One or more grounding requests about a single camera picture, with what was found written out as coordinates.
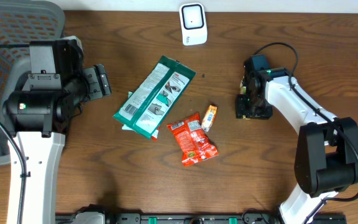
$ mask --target red package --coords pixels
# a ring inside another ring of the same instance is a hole
[[[183,121],[177,121],[167,125],[177,139],[183,157],[181,162],[185,166],[217,156],[218,150],[209,143],[208,137],[201,129],[200,115],[198,113]]]

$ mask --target laundry basket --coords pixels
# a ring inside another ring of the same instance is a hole
[[[0,0],[0,44],[28,44],[33,40],[57,39],[63,35],[64,23],[63,11],[51,2]],[[1,122],[4,121],[2,104],[15,90],[15,80],[19,79],[17,71],[12,72],[14,64],[29,60],[29,55],[28,48],[0,48]],[[0,164],[8,163],[7,139],[0,130]]]

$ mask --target white backdrop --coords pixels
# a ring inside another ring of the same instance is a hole
[[[48,0],[64,10],[177,11],[183,0]],[[208,12],[358,13],[358,0],[200,0]]]

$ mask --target red plastic wrapper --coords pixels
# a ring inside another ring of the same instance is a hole
[[[216,147],[209,143],[208,137],[201,129],[198,113],[183,121],[168,124],[167,127],[175,135],[183,151],[181,160],[183,165],[190,166],[219,154]]]

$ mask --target green package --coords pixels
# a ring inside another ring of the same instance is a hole
[[[195,75],[188,67],[162,56],[114,118],[150,139]]]

